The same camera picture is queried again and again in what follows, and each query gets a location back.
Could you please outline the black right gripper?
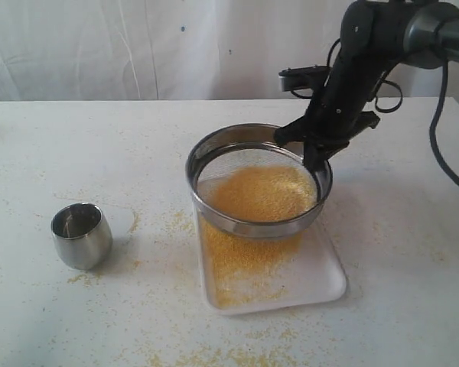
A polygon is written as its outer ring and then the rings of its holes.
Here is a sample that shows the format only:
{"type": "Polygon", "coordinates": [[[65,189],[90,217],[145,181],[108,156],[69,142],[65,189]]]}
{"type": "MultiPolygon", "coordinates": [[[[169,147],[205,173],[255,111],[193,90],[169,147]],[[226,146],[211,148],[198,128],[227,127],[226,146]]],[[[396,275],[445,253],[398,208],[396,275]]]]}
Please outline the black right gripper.
{"type": "Polygon", "coordinates": [[[303,142],[303,165],[315,171],[331,151],[349,144],[356,121],[380,77],[380,57],[349,55],[341,49],[326,85],[314,94],[302,117],[275,131],[275,143],[284,146],[303,142]]]}

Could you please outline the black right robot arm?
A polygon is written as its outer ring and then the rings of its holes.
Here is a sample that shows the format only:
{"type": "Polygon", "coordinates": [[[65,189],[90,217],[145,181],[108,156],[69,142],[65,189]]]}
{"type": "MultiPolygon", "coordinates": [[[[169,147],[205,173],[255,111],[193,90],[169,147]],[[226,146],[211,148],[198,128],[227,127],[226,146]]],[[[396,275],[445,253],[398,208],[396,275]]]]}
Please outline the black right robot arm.
{"type": "Polygon", "coordinates": [[[355,1],[347,8],[334,61],[280,72],[281,87],[312,90],[302,117],[279,128],[277,145],[304,143],[304,165],[311,169],[379,123],[364,106],[399,64],[436,69],[459,63],[459,9],[439,1],[355,1]]]}

